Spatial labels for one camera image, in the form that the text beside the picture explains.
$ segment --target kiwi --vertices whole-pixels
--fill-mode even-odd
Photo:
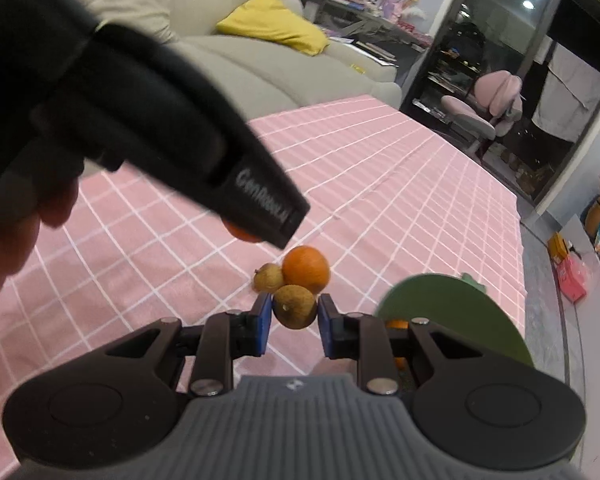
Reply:
[[[314,295],[304,286],[285,285],[273,295],[273,314],[287,328],[306,328],[314,322],[317,313]]]
[[[268,292],[273,294],[285,284],[282,277],[282,269],[276,264],[264,264],[255,271],[253,277],[253,288],[256,292]]]

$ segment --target pink chair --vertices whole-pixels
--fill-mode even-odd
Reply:
[[[478,156],[482,159],[495,138],[505,135],[513,124],[520,120],[521,88],[522,79],[506,70],[498,70],[481,76],[475,82],[473,95],[470,95],[469,99],[478,111],[450,95],[442,98],[442,107],[451,119],[451,124],[456,124],[477,137],[472,145],[464,150],[467,155],[476,156],[476,152],[482,147]]]

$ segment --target metal screw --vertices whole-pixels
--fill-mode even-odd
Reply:
[[[213,397],[219,394],[224,384],[215,379],[198,379],[191,383],[191,392],[199,397]]]
[[[366,384],[366,389],[376,395],[393,395],[398,391],[398,383],[386,377],[376,377]]]

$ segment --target box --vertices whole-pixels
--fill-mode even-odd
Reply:
[[[558,283],[562,293],[575,303],[587,293],[589,273],[587,266],[579,257],[570,253],[558,265]]]
[[[549,249],[549,256],[551,256],[551,260],[556,266],[558,266],[569,254],[567,243],[560,233],[554,233],[554,235],[549,238],[547,246]]]

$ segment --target yellow pillow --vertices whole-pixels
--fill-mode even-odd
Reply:
[[[287,9],[282,0],[249,0],[216,27],[222,34],[281,43],[309,56],[320,54],[329,43],[323,31]]]

